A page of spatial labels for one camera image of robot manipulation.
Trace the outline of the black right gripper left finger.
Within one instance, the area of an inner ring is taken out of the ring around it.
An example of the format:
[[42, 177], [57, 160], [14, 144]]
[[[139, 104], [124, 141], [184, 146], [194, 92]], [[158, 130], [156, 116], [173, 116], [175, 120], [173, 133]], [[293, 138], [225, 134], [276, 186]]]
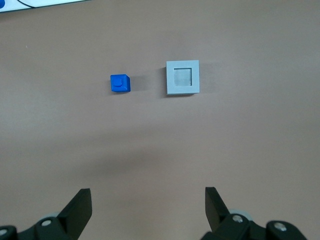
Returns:
[[91, 216], [91, 190], [83, 188], [57, 216], [45, 217], [21, 232], [18, 232], [13, 225], [2, 225], [0, 238], [2, 240], [77, 240]]

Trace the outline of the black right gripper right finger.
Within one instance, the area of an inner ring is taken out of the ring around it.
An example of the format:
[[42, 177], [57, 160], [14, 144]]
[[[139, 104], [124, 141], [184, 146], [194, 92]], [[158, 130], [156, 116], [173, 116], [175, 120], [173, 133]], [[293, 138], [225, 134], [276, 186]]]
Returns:
[[266, 227], [240, 213], [230, 213], [215, 187], [205, 188], [205, 214], [211, 231], [203, 240], [305, 240], [293, 224], [271, 220]]

